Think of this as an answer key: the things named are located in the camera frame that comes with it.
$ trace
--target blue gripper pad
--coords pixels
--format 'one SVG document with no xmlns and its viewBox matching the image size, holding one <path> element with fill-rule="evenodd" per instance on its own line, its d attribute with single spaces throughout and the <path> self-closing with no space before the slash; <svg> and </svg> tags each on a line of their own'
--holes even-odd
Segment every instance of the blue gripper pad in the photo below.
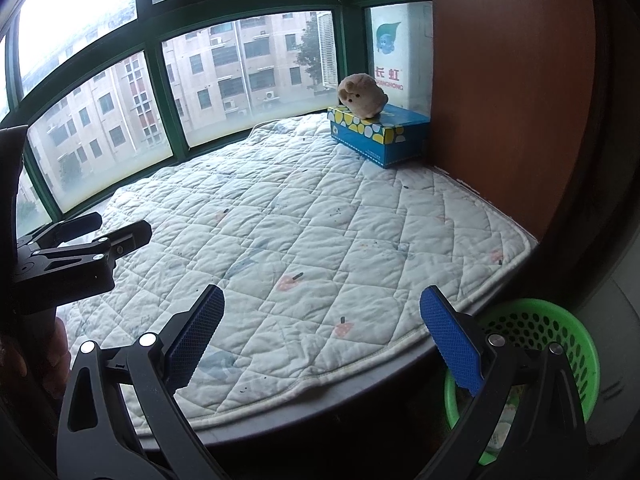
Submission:
<svg viewBox="0 0 640 480">
<path fill-rule="evenodd" d="M 188 312 L 175 314 L 167 323 L 166 338 L 173 337 L 174 340 L 166 341 L 171 346 L 164 358 L 164 385 L 171 394 L 189 384 L 224 313 L 222 290 L 209 285 Z M 174 336 L 171 332 L 175 328 L 179 332 Z"/>
<path fill-rule="evenodd" d="M 484 382 L 480 355 L 456 320 L 456 311 L 434 285 L 420 295 L 420 317 L 458 386 L 475 397 Z"/>
</svg>

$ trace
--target green plastic basket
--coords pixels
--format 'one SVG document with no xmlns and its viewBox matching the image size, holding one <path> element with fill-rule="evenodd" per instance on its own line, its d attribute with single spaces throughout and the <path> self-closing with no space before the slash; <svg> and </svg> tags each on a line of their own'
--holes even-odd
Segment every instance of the green plastic basket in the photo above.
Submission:
<svg viewBox="0 0 640 480">
<path fill-rule="evenodd" d="M 479 317 L 485 333 L 498 333 L 514 346 L 542 350 L 556 341 L 564 347 L 574 372 L 585 422 L 589 420 L 598 399 L 600 362 L 593 339 L 584 325 L 564 308 L 543 300 L 514 300 L 491 308 Z M 456 400 L 456 381 L 447 370 L 444 381 L 445 411 L 449 428 L 453 428 L 460 413 Z M 495 460 L 485 451 L 481 465 Z"/>
</svg>

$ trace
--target quilted blanket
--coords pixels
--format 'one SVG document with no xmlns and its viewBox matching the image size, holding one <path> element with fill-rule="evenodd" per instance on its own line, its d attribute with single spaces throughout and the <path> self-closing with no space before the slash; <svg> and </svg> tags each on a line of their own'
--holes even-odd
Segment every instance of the quilted blanket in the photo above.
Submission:
<svg viewBox="0 0 640 480">
<path fill-rule="evenodd" d="M 100 232 L 146 219 L 148 246 L 118 261 L 112 292 L 60 309 L 72 354 L 159 331 L 213 283 L 225 315 L 175 399 L 194 428 L 222 424 L 392 359 L 428 336 L 418 298 L 463 311 L 531 251 L 526 233 L 448 176 L 382 170 L 330 135 L 325 115 L 119 189 Z M 132 388 L 127 405 L 150 434 Z"/>
</svg>

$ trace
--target brown wooden panel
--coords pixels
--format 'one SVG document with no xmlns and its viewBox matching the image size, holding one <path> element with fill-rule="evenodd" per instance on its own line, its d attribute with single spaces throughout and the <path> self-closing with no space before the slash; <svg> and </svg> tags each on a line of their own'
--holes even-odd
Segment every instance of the brown wooden panel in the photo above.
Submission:
<svg viewBox="0 0 640 480">
<path fill-rule="evenodd" d="M 433 0 L 430 163 L 538 239 L 591 101 L 592 0 Z"/>
</svg>

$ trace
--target plush toy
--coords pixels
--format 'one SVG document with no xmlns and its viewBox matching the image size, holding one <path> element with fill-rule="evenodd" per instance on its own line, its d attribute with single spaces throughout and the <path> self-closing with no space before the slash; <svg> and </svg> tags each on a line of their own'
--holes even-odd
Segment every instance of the plush toy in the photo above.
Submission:
<svg viewBox="0 0 640 480">
<path fill-rule="evenodd" d="M 378 115 L 389 101 L 369 74 L 353 74 L 338 85 L 338 99 L 359 119 Z"/>
</svg>

